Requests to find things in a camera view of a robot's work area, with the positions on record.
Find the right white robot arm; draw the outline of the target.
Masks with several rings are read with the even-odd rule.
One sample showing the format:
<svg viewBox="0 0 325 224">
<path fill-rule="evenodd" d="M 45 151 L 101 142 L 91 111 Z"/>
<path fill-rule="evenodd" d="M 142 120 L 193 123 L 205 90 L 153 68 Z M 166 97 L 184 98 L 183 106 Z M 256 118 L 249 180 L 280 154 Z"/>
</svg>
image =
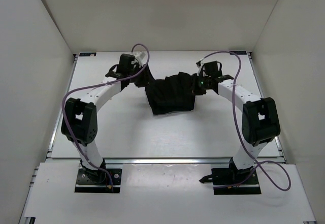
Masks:
<svg viewBox="0 0 325 224">
<path fill-rule="evenodd" d="M 228 179 L 240 183 L 249 174 L 261 150 L 280 134 L 280 125 L 275 101 L 262 98 L 235 83 L 230 75 L 223 75 L 218 61 L 196 63 L 198 72 L 193 74 L 192 92 L 203 95 L 213 90 L 232 103 L 233 113 L 242 113 L 241 128 L 235 124 L 241 146 L 229 163 Z"/>
</svg>

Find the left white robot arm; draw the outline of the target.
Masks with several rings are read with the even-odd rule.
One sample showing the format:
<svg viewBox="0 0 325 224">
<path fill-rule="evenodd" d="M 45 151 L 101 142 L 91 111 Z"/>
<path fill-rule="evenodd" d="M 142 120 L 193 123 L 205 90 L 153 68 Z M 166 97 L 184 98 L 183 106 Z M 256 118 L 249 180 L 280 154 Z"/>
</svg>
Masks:
<svg viewBox="0 0 325 224">
<path fill-rule="evenodd" d="M 145 52 L 121 54 L 119 62 L 113 65 L 99 85 L 88 87 L 80 98 L 65 98 L 61 133 L 77 148 L 84 174 L 94 184 L 108 181 L 113 184 L 111 174 L 106 169 L 95 143 L 98 133 L 98 112 L 115 95 L 129 84 L 144 87 L 151 80 L 149 59 Z"/>
</svg>

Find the black pleated skirt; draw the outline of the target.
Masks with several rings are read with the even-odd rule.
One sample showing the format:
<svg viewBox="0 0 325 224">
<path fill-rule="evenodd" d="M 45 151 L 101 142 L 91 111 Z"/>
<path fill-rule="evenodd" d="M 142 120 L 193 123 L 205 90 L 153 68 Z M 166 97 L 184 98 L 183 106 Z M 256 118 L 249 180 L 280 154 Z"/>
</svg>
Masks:
<svg viewBox="0 0 325 224">
<path fill-rule="evenodd" d="M 192 75 L 176 75 L 155 79 L 145 86 L 145 93 L 153 115 L 192 111 L 196 96 L 191 93 Z"/>
</svg>

